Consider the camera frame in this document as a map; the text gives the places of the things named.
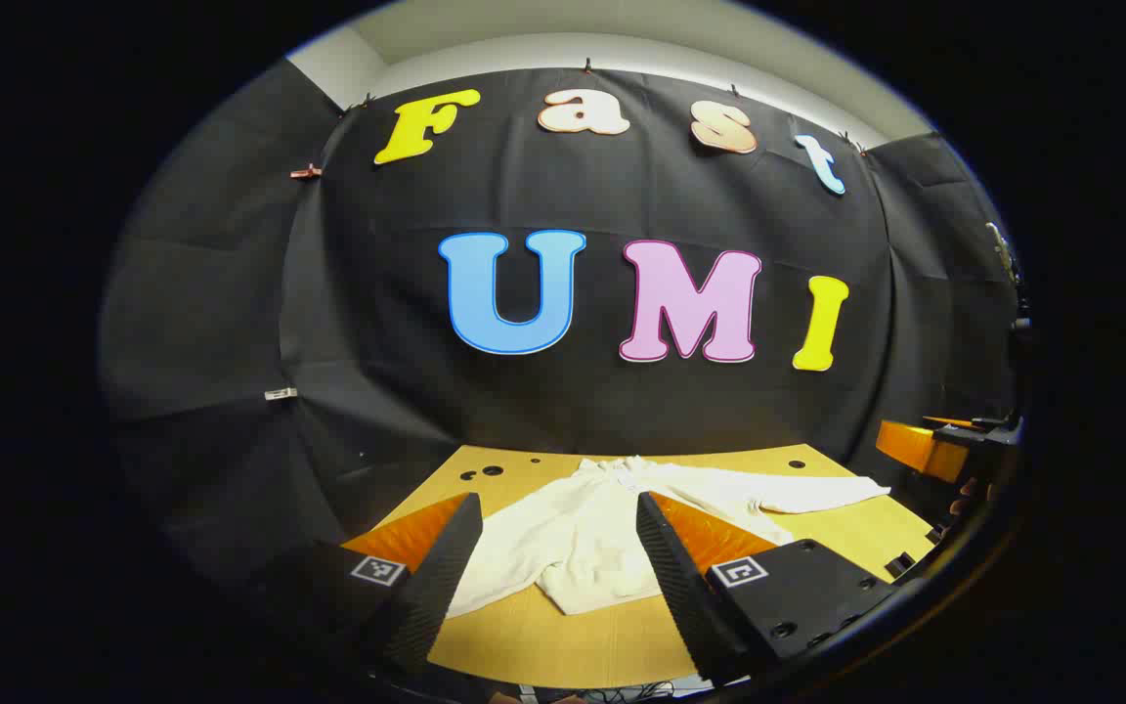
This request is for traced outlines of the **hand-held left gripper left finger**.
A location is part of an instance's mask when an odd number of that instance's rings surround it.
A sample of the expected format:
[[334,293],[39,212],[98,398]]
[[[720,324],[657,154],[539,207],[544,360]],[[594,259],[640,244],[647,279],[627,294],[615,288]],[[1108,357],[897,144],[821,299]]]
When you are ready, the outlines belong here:
[[459,492],[343,544],[274,556],[245,580],[247,597],[282,636],[336,667],[412,676],[482,532],[481,498]]

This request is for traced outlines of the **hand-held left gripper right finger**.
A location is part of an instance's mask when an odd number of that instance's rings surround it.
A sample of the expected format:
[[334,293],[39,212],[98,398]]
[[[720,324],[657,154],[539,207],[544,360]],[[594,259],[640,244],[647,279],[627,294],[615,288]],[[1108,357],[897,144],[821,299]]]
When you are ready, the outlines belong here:
[[774,544],[660,492],[640,492],[637,535],[694,668],[715,685],[816,651],[893,592],[816,540]]

